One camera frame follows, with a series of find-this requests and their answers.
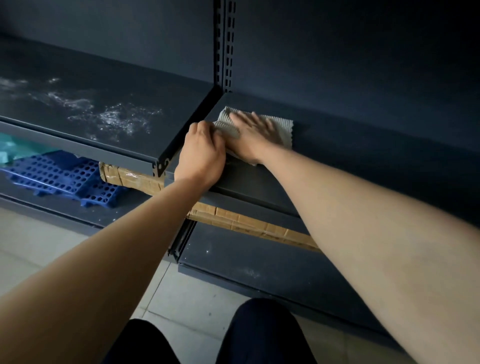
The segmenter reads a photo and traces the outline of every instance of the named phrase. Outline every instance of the tile floor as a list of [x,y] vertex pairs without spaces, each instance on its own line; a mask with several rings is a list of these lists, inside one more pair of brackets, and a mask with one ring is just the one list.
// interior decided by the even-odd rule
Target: tile floor
[[[0,209],[0,295],[86,237]],[[133,317],[156,325],[182,364],[214,363],[230,320],[248,298],[178,273],[162,261]],[[408,356],[297,317],[319,363],[410,363]]]

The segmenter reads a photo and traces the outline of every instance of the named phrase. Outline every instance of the person's left hand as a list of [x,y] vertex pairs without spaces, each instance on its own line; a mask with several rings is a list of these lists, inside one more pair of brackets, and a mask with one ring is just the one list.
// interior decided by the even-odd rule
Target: person's left hand
[[190,125],[180,160],[175,169],[175,180],[193,180],[202,191],[207,191],[222,174],[225,166],[225,140],[219,130],[206,121]]

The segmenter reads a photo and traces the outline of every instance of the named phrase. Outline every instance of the forearm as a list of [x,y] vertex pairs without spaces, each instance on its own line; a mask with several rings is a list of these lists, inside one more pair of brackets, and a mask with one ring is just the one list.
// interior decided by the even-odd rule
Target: forearm
[[419,363],[476,360],[476,228],[292,151],[264,155],[319,247]]
[[0,362],[98,362],[201,193],[173,183],[5,295]]

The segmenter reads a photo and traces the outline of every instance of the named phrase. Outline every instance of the navy blue pants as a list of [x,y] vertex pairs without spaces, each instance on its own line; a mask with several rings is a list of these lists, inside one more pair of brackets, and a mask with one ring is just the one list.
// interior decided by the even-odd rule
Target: navy blue pants
[[[151,323],[130,320],[103,363],[179,364],[170,344]],[[293,315],[279,303],[252,299],[241,305],[228,327],[217,364],[316,364]]]

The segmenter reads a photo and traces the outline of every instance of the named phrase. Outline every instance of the person's left arm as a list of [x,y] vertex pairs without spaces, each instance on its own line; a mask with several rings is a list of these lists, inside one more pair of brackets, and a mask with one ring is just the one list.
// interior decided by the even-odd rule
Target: person's left arm
[[222,136],[192,124],[172,185],[0,299],[0,362],[100,362],[224,165]]

